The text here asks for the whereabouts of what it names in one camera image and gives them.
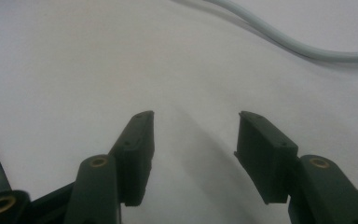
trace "cable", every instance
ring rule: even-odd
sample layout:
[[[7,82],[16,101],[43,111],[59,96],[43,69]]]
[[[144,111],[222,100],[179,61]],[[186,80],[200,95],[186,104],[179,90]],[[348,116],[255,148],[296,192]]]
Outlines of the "cable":
[[[258,18],[251,11],[241,7],[240,5],[230,2],[228,0],[204,0],[216,4],[227,9],[235,15],[241,17],[252,25],[257,31],[263,35],[268,36],[272,40],[281,44],[282,46],[306,57],[332,62],[332,63],[358,63],[358,52],[341,52],[326,49],[317,49],[315,47],[301,43],[292,37],[282,33],[276,28],[272,27],[265,21]]]

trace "white surface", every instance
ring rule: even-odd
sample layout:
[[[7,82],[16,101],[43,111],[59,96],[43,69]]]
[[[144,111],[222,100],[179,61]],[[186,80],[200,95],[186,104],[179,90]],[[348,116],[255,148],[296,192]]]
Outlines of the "white surface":
[[[237,0],[316,47],[358,50],[358,1]],[[233,156],[241,110],[358,188],[358,64],[308,61],[201,1],[0,1],[0,159],[33,199],[155,111],[144,202],[124,223],[289,223]]]

